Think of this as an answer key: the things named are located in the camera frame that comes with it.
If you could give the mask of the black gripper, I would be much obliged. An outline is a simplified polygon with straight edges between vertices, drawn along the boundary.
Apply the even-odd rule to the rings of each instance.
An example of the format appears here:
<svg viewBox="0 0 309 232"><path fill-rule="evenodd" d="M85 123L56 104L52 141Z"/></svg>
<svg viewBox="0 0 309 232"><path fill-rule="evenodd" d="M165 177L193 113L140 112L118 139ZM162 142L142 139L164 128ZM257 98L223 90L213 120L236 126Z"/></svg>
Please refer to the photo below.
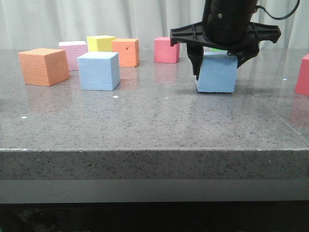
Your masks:
<svg viewBox="0 0 309 232"><path fill-rule="evenodd" d="M251 22L256 7L256 0L207 0L202 21L170 30L171 46L187 43L187 55L196 80L203 62L203 46L240 48L227 51L228 56L237 57L239 68L258 55L260 41L278 41L281 36L278 26Z"/></svg>

